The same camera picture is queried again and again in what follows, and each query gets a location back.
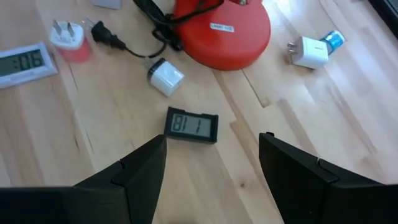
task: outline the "wooden table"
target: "wooden table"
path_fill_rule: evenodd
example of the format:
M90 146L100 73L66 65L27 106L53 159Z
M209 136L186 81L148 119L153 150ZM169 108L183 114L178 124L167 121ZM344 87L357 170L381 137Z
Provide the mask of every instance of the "wooden table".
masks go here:
M167 12L174 2L157 1ZM87 63L0 90L0 185L73 185L163 132L168 106L220 116L215 145L168 140L154 223L282 223L257 158L257 135L383 183L397 183L398 44L366 1L266 0L272 38L248 68L221 72L169 48L186 74L170 98L142 60L95 44ZM0 0L0 49L47 41L52 19L102 20L134 51L160 47L131 0ZM286 43L339 29L347 43L319 70L289 64Z

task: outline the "white label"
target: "white label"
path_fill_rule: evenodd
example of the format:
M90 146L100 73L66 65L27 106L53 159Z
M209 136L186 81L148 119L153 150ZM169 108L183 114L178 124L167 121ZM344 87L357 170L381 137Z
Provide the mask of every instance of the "white label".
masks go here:
M212 22L210 23L210 28L225 31L225 32L235 32L235 29L233 26L227 26L227 25L223 25L223 24L215 24Z

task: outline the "metal prong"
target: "metal prong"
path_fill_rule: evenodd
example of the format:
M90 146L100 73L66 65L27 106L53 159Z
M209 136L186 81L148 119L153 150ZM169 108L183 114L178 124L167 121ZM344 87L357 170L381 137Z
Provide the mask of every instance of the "metal prong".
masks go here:
M288 43L287 46L288 46L288 47L291 47L291 48L297 47L297 45L295 45L295 44L293 44L293 43Z
M68 32L70 34L70 37L73 38L75 36L75 31L73 31L72 25L70 25L70 22L68 22L67 27L68 27Z
M94 25L95 25L95 23L94 23L93 21L91 21L88 17L86 17L86 19L83 20L83 23L84 23L86 26L90 27L90 28L93 28Z
M62 28L60 27L60 24L58 24L58 22L56 20L53 20L53 25L52 25L55 29L55 31L57 31L58 35L61 35L62 33Z

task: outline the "red object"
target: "red object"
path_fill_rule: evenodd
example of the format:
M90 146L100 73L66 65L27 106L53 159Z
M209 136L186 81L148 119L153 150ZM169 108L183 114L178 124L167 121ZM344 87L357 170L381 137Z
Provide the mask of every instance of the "red object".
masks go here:
M63 49L57 46L55 46L55 48L67 62L83 63L87 61L91 55L91 47L86 37L84 37L83 43L77 49Z
M202 8L215 5L218 1L206 0ZM219 70L247 67L260 56L271 37L267 11L261 0L248 1L245 6L237 2L224 0L217 9L193 17L177 27L187 54ZM198 3L199 0L177 0L175 17L193 12Z

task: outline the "white plastic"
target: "white plastic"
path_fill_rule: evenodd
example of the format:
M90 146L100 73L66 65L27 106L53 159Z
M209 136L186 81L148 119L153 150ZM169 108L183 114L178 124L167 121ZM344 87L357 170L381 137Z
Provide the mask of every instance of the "white plastic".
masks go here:
M58 25L61 27L61 35L58 35L57 31L53 27L50 33L51 43L64 50L77 50L81 47L85 39L85 33L83 28L74 23L70 23L75 35L72 37L68 31L68 22L60 21Z
M107 7L110 9L120 9L122 7L121 0L91 0L95 6Z
M150 84L160 90L164 95L171 96L180 86L184 75L170 62L163 62L150 77Z
M32 80L36 80L38 78L54 75L58 72L57 69L55 68L54 63L51 60L50 54L47 51L44 42L40 42L38 44L25 46L25 47L18 47L16 49L0 51L0 58L8 57L15 54L21 54L24 52L30 52L32 50L38 50L38 49L42 54L44 65L38 68L32 68L29 70L24 70L10 75L1 76L0 88L7 88L9 86L29 82Z
M308 68L320 68L329 60L328 47L320 40L300 37L294 42L292 48L292 63Z

